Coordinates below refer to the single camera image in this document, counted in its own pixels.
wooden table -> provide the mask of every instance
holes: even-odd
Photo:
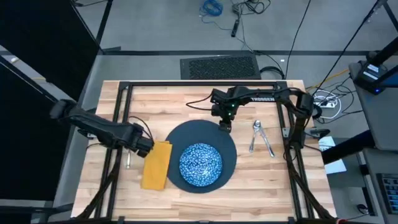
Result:
[[[287,84],[289,87],[304,90],[301,80],[288,80]],[[98,116],[112,120],[118,85],[119,81],[103,83],[96,110]],[[209,111],[191,109],[185,106],[185,103],[205,98],[213,88],[226,91],[229,87],[134,86],[129,115],[142,118],[149,125],[154,138],[163,141],[174,127],[191,119],[207,119],[218,123],[219,117],[212,117]],[[125,100],[126,96],[123,96],[119,122],[121,122]],[[205,101],[197,106],[211,108],[211,103]],[[249,153],[249,144],[253,134],[252,123],[255,119],[261,120],[275,152],[275,158],[270,157],[259,135],[254,153]],[[132,118],[129,121],[142,124]],[[231,136],[238,152],[236,169],[226,185],[207,194],[184,192],[176,188],[169,180],[163,191],[141,189],[144,160],[133,154],[131,168],[126,169],[127,151],[124,150],[113,219],[117,220],[118,216],[125,216],[126,220],[286,221],[287,217],[294,217],[289,175],[286,162],[282,157],[284,147],[276,104],[250,103],[240,107],[232,127]],[[318,147],[314,139],[307,139],[306,144]],[[87,150],[73,206],[73,217],[81,213],[97,193],[105,153],[106,149],[98,145]],[[302,155],[310,190],[317,200],[335,216],[321,154],[305,147],[302,149]],[[306,217],[301,190],[299,194],[303,216]],[[102,216],[105,216],[108,195],[109,189],[104,196]]]

speckled blue bowl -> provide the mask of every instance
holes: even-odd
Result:
[[[213,146],[198,143],[189,146],[180,157],[182,177],[196,187],[214,183],[223,170],[221,155]]]

yellow cloth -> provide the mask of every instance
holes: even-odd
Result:
[[[145,157],[142,189],[163,190],[169,168],[172,145],[156,141],[153,150]]]

silver tongs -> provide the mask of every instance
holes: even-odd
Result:
[[[263,130],[262,126],[261,126],[261,122],[259,120],[255,120],[255,122],[253,124],[253,130],[254,130],[254,134],[253,134],[253,138],[251,139],[249,152],[253,152],[254,151],[254,140],[256,139],[257,132],[260,132],[261,137],[266,142],[266,145],[267,145],[267,148],[268,148],[270,156],[271,157],[275,157],[275,154],[272,151],[271,145],[269,144],[269,141],[267,139],[266,133],[264,132],[264,130]]]

concrete floor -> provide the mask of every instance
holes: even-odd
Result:
[[[83,4],[94,0],[80,0]],[[231,12],[231,1],[220,0],[224,12],[217,18],[204,18],[216,21],[222,27],[231,27],[236,16]],[[245,37],[248,45],[256,50],[290,50],[292,41],[307,5],[307,0],[272,1],[271,6],[261,15],[243,18]],[[204,24],[199,17],[199,7],[203,0],[114,0],[106,25],[102,48],[121,46],[122,50],[240,50],[242,43],[230,37],[229,31],[219,30],[214,24]],[[342,50],[368,13],[374,0],[312,1],[294,50]],[[398,15],[398,1],[389,1],[395,15]],[[96,35],[106,3],[78,8],[90,31]],[[364,25],[354,39],[349,50],[379,50],[397,36],[392,22],[384,8],[377,11],[370,22]],[[181,58],[202,56],[98,56],[88,80],[82,107],[96,107],[103,80],[178,80],[180,79]],[[273,55],[283,70],[287,56]],[[327,74],[337,57],[335,56],[292,56],[289,63],[288,79],[304,80],[306,86],[320,82]],[[363,60],[364,57],[344,56],[333,70],[340,72],[349,63]],[[259,67],[274,65],[269,58],[257,56]],[[387,67],[398,64],[398,57],[392,57]],[[30,72],[22,62],[16,63],[27,75]],[[348,77],[344,74],[330,83]],[[278,78],[271,73],[263,73],[262,79]],[[346,86],[354,89],[351,80]],[[350,96],[341,99],[343,107],[351,101]],[[354,94],[354,104],[350,111],[360,110],[358,96]],[[362,113],[346,116],[338,121],[319,128],[331,130],[334,137],[349,138],[368,129]],[[73,203],[84,160],[87,140],[75,133],[65,159],[54,206]],[[361,189],[332,188],[333,200],[339,217],[350,218],[360,215],[354,206],[364,203]],[[67,218],[64,213],[52,217],[53,220]],[[356,221],[382,223],[380,217],[362,217]]]

